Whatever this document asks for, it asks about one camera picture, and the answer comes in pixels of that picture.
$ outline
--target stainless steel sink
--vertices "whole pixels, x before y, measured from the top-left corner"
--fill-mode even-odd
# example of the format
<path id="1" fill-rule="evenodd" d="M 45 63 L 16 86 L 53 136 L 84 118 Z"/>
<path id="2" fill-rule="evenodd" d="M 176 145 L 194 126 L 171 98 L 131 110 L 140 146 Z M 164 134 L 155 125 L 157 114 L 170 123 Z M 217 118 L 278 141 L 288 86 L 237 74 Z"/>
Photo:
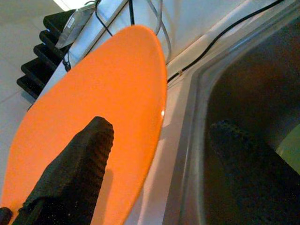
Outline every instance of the stainless steel sink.
<path id="1" fill-rule="evenodd" d="M 244 224 L 207 133 L 214 122 L 232 120 L 276 149 L 300 124 L 295 17 L 273 21 L 194 73 L 164 224 Z"/>

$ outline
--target white cable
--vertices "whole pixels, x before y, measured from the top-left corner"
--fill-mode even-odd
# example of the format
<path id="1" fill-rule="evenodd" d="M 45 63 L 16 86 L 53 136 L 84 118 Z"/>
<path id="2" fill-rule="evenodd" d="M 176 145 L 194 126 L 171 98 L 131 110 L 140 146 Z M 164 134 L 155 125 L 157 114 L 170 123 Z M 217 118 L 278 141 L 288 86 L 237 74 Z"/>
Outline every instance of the white cable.
<path id="1" fill-rule="evenodd" d="M 154 7 L 152 1 L 151 1 L 151 0 L 146 0 L 146 1 L 147 1 L 147 3 L 149 4 L 149 6 L 150 6 L 152 12 L 154 13 L 154 15 L 158 18 L 158 12 L 157 12 L 157 10 L 155 9 L 155 7 Z M 163 32 L 164 32 L 164 34 L 165 34 L 165 39 L 166 39 L 167 44 L 168 44 L 168 57 L 167 57 L 167 59 L 166 59 L 166 62 L 169 62 L 170 57 L 171 57 L 171 53 L 172 53 L 172 50 L 171 50 L 171 42 L 170 42 L 170 38 L 169 38 L 169 35 L 168 35 L 168 32 L 167 32 L 167 29 L 165 28 L 164 22 L 163 22 L 162 20 L 160 20 L 160 23 L 161 23 L 160 26 L 161 26 L 162 29 L 163 29 Z"/>
<path id="2" fill-rule="evenodd" d="M 156 28 L 154 30 L 154 33 L 157 35 L 159 33 L 159 30 L 161 28 L 161 23 L 162 23 L 162 16 L 163 16 L 163 0 L 159 0 L 159 5 L 158 5 L 158 15 L 157 15 L 157 23 L 156 23 Z"/>

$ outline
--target gray cable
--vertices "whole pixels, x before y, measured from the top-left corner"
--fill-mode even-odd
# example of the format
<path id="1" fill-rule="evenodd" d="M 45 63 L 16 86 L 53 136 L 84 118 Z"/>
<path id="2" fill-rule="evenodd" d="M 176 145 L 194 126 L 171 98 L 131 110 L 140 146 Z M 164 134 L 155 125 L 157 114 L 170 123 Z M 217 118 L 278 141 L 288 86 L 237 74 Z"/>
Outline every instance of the gray cable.
<path id="1" fill-rule="evenodd" d="M 150 8 L 151 8 L 152 12 L 154 13 L 154 15 L 158 18 L 158 12 L 157 12 L 157 10 L 155 9 L 155 7 L 154 7 L 152 1 L 151 1 L 151 0 L 146 0 L 146 1 L 147 1 L 148 5 L 150 6 Z M 170 42 L 170 38 L 169 38 L 169 35 L 168 35 L 168 32 L 167 32 L 167 29 L 165 28 L 164 22 L 163 22 L 162 20 L 160 20 L 160 23 L 161 23 L 161 27 L 162 27 L 162 29 L 163 29 L 163 32 L 164 32 L 164 34 L 165 34 L 165 39 L 166 39 L 167 44 L 168 44 L 168 57 L 167 57 L 167 59 L 166 59 L 166 62 L 168 63 L 169 60 L 170 60 L 170 57 L 171 57 L 171 53 L 172 53 L 172 50 L 171 50 L 171 42 Z"/>
<path id="2" fill-rule="evenodd" d="M 158 15 L 156 16 L 157 17 L 157 23 L 156 23 L 156 28 L 154 30 L 154 33 L 156 35 L 159 33 L 159 30 L 161 28 L 162 16 L 163 16 L 163 0 L 159 0 Z"/>

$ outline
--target orange disc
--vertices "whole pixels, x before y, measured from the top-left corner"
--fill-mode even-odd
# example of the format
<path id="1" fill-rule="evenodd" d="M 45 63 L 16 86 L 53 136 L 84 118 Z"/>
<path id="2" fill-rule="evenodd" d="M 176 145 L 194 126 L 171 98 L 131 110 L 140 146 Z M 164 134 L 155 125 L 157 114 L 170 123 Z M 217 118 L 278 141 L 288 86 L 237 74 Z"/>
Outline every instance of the orange disc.
<path id="1" fill-rule="evenodd" d="M 124 223 L 150 168 L 163 122 L 166 68 L 155 34 L 123 29 L 68 72 L 27 112 L 7 163 L 2 207 L 14 217 L 46 166 L 95 116 L 114 141 L 91 224 Z"/>

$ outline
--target sink basin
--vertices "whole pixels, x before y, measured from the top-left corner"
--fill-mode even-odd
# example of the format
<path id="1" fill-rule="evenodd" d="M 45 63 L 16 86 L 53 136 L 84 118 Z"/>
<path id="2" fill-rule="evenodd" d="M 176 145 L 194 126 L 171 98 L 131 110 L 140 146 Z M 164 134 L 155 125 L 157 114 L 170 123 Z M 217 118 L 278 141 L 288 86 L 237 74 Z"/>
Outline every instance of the sink basin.
<path id="1" fill-rule="evenodd" d="M 245 223 L 207 134 L 215 122 L 234 121 L 276 149 L 300 124 L 297 16 L 194 73 L 164 224 Z"/>

